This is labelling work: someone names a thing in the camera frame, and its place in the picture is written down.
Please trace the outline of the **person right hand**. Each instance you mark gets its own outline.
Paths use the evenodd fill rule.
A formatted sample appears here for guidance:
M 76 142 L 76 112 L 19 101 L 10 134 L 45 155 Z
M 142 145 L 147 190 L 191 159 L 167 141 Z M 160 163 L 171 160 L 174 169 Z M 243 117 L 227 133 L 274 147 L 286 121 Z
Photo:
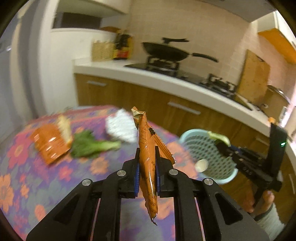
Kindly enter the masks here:
M 262 196 L 259 198 L 257 204 L 255 204 L 255 197 L 252 186 L 246 190 L 245 198 L 242 202 L 242 208 L 244 211 L 252 214 L 254 217 L 266 213 L 274 202 L 274 194 L 271 190 L 265 190 Z

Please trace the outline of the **grey sleeve forearm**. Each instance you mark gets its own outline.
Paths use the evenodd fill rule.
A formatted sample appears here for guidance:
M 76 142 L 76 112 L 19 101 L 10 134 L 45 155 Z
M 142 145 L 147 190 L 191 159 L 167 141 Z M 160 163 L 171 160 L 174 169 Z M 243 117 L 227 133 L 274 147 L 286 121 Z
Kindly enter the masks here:
M 256 216 L 254 220 L 267 233 L 270 240 L 275 240 L 285 228 L 285 224 L 280 221 L 274 203 L 267 212 Z

